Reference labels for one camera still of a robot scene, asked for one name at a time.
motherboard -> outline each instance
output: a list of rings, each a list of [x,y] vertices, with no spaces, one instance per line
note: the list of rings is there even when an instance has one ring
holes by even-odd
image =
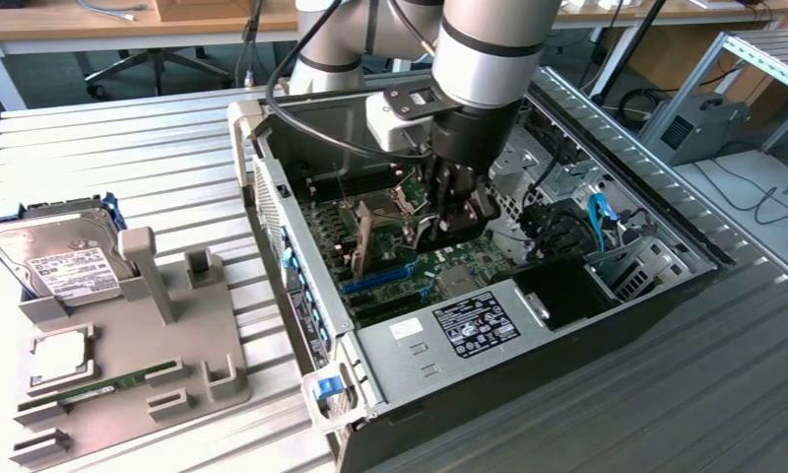
[[[344,306],[370,326],[490,284],[512,262],[488,235],[436,251],[404,244],[403,226],[423,206],[423,184],[400,171],[395,186],[302,203]]]

wooden table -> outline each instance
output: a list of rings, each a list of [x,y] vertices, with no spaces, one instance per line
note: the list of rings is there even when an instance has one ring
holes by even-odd
[[[132,5],[135,0],[99,0],[104,6]],[[653,0],[637,8],[625,9],[614,26],[625,28],[610,60],[594,90],[604,84],[614,67],[625,54],[627,44],[637,34],[649,14]],[[788,2],[769,0],[774,11],[770,28],[788,17]],[[131,23],[117,18],[85,11],[75,0],[31,0],[20,10],[0,10],[0,102],[8,110],[25,109],[27,105],[3,65],[8,54],[41,52],[73,52],[111,49],[141,49],[148,47],[181,47],[193,45],[240,43],[246,19],[160,22],[153,11],[136,12],[137,21]],[[579,12],[560,11],[556,30],[607,28],[614,12],[596,6]],[[707,11],[689,0],[669,0],[655,25],[729,24],[751,21],[750,10]],[[264,7],[258,41],[298,39],[298,12],[295,0],[270,0]]]

office chair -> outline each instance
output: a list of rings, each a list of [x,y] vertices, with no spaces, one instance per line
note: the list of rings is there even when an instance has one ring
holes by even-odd
[[[105,98],[105,87],[97,84],[105,78],[113,77],[120,72],[131,69],[132,67],[149,62],[153,67],[155,71],[155,95],[163,96],[163,81],[161,81],[161,74],[164,73],[164,62],[175,62],[191,69],[196,69],[212,76],[216,76],[222,79],[222,86],[224,88],[231,87],[234,81],[231,76],[227,72],[224,72],[220,68],[214,67],[211,64],[207,64],[202,61],[191,59],[189,57],[184,57],[176,54],[176,51],[180,51],[184,47],[164,47],[164,48],[149,48],[143,52],[132,55],[127,49],[121,49],[119,52],[120,54],[120,61],[115,62],[111,66],[108,66],[101,71],[97,71],[85,76],[84,82],[88,91],[88,95],[93,99],[104,99]],[[199,59],[206,59],[208,54],[206,53],[206,49],[202,46],[196,46],[196,57]]]

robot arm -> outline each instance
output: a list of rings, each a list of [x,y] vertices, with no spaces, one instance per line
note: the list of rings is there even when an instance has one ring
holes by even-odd
[[[427,205],[406,229],[414,248],[430,251],[478,237],[499,216],[487,171],[504,148],[560,0],[394,1],[424,36],[438,36],[432,81],[371,96],[368,126],[384,151],[431,150],[419,170]],[[304,25],[319,18],[303,15]],[[302,52],[291,92],[362,85],[364,51],[407,59],[423,52],[384,0],[343,1]]]

warning label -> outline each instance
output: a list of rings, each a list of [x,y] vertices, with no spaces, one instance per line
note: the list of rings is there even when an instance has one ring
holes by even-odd
[[[101,248],[31,259],[36,274],[61,300],[115,289],[120,283]]]
[[[462,358],[490,350],[520,336],[491,292],[432,312]]]

